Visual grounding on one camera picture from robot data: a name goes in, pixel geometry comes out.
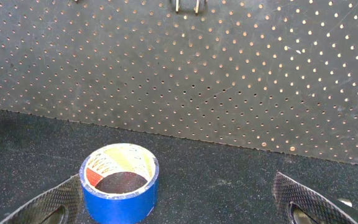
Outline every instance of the black speckled mat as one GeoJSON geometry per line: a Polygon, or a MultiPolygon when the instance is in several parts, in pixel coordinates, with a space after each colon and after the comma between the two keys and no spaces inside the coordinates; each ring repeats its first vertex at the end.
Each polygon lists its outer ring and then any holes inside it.
{"type": "MultiPolygon", "coordinates": [[[[0,111],[0,221],[119,142],[149,149],[160,163],[158,204],[144,223],[274,223],[276,171],[358,209],[351,164],[0,111]]],[[[82,208],[77,223],[94,221],[82,208]]]]}

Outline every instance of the roll of blue tape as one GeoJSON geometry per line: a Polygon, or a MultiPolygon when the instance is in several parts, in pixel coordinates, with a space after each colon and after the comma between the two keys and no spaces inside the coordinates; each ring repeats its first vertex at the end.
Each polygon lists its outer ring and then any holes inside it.
{"type": "Polygon", "coordinates": [[[158,173],[158,160],[143,147],[112,144],[94,151],[80,169],[89,214],[100,223],[137,223],[143,220],[157,203],[158,173]],[[147,182],[138,189],[124,193],[106,193],[97,189],[104,178],[122,172],[135,173],[147,182]]]}

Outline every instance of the metal prong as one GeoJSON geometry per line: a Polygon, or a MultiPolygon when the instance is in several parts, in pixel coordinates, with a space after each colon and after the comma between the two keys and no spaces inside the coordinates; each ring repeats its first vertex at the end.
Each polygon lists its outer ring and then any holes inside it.
{"type": "Polygon", "coordinates": [[[196,3],[196,14],[198,13],[198,8],[200,7],[200,0],[197,0],[196,3]]]}

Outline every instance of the perforated metal panel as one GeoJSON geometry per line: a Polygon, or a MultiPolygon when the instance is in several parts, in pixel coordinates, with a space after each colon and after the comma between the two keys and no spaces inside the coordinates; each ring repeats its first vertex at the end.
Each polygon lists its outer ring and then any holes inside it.
{"type": "Polygon", "coordinates": [[[358,1],[0,0],[0,108],[358,164],[358,1]]]}

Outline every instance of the tape roll hole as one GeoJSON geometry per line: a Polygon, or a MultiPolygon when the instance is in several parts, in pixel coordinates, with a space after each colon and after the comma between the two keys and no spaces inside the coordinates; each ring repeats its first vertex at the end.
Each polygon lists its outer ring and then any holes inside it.
{"type": "Polygon", "coordinates": [[[131,144],[102,148],[86,165],[86,180],[105,194],[128,194],[146,186],[155,172],[154,156],[131,144]]]}

